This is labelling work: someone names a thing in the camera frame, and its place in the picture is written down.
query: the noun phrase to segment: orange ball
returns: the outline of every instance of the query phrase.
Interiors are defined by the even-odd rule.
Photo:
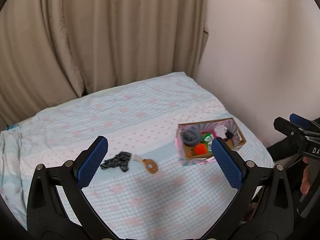
[[[208,153],[207,145],[205,143],[199,143],[194,148],[193,151],[196,155],[202,155]]]

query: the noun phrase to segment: wrinkled sheet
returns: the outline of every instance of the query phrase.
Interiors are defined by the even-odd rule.
[[[133,160],[129,171],[98,169],[83,192],[104,222],[126,239],[200,238],[220,217],[237,190],[216,162],[182,166],[174,145],[178,123],[232,117],[222,103],[184,73],[103,90],[39,112],[0,134],[1,194],[26,226],[26,204],[34,169],[74,160],[98,135],[109,141],[105,159],[120,151],[157,162],[149,174]],[[273,167],[266,148],[238,119],[247,143],[244,160]],[[63,190],[61,200],[76,219]]]

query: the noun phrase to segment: metal screw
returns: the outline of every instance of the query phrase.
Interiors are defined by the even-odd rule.
[[[254,162],[253,161],[247,161],[247,166],[248,167],[254,167]]]
[[[73,164],[72,160],[68,160],[64,163],[65,166],[70,167]]]
[[[37,166],[36,166],[36,169],[39,171],[39,170],[41,170],[43,168],[43,164],[38,164]]]
[[[277,169],[279,170],[279,171],[282,171],[283,170],[283,166],[281,165],[281,164],[277,164]]]

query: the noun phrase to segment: box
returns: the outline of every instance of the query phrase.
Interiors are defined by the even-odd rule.
[[[193,122],[193,123],[181,123],[178,125],[177,134],[176,134],[176,148],[179,155],[179,160],[181,162],[188,161],[188,160],[205,160],[213,156],[212,153],[207,153],[203,155],[195,155],[193,152],[193,147],[186,146],[182,142],[181,133],[189,128],[197,129],[201,134],[204,136],[209,133],[211,130],[215,129],[216,127],[224,125],[227,127],[228,131],[233,134],[233,137],[226,141],[227,145],[233,150],[239,149],[242,145],[246,143],[244,135],[242,134],[241,130],[239,129],[238,125],[236,124],[233,118],[224,118],[218,120],[209,120],[203,122]]]

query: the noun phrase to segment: bed sheet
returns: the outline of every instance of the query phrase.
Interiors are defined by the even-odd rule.
[[[184,73],[112,88],[41,111],[21,127],[0,134],[1,194],[22,225],[35,166],[74,160],[98,135],[109,141],[106,156],[120,151],[157,162],[149,174],[137,162],[129,171],[99,169],[83,192],[118,237],[201,237],[236,194],[216,162],[182,166],[174,145],[178,123],[233,117],[222,103]],[[266,148],[238,119],[247,143],[244,160],[273,167]],[[69,218],[79,223],[58,187]]]

